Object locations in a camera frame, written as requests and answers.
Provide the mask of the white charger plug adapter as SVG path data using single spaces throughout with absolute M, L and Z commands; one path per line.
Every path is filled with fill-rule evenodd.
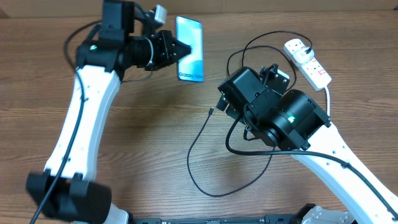
M 296 66 L 301 67 L 314 58 L 315 53 L 310 47 L 302 47 L 300 50 L 295 51 L 292 56 Z

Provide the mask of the white power strip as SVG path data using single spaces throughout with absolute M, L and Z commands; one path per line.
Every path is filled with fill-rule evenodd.
M 295 60 L 292 55 L 295 51 L 300 50 L 302 47 L 306 47 L 306 45 L 300 39 L 292 39 L 284 44 L 283 49 L 291 61 L 293 61 L 295 66 Z M 327 86 L 331 82 L 331 76 L 329 76 L 327 71 L 322 67 L 315 57 L 301 67 L 296 67 L 307 79 L 315 91 L 328 89 Z

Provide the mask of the blue Samsung Galaxy smartphone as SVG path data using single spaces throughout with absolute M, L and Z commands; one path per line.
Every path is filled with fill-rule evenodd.
M 190 53 L 177 63 L 177 77 L 186 82 L 204 82 L 203 25 L 200 21 L 177 16 L 177 40 L 190 47 Z

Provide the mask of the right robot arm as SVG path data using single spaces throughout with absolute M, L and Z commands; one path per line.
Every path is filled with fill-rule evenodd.
M 243 123 L 270 151 L 227 150 L 241 156 L 290 155 L 345 205 L 356 223 L 397 223 L 397 196 L 358 159 L 327 113 L 307 94 L 287 88 L 276 64 L 241 67 L 219 86 L 217 108 Z

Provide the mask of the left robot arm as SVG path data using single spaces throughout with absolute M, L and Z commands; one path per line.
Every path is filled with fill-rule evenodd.
M 75 74 L 72 98 L 58 142 L 42 173 L 27 176 L 36 214 L 68 223 L 133 223 L 112 202 L 109 187 L 97 184 L 98 150 L 111 104 L 130 67 L 154 72 L 191 52 L 163 29 L 167 10 L 145 11 L 132 1 L 105 1 L 102 18 L 68 63 Z

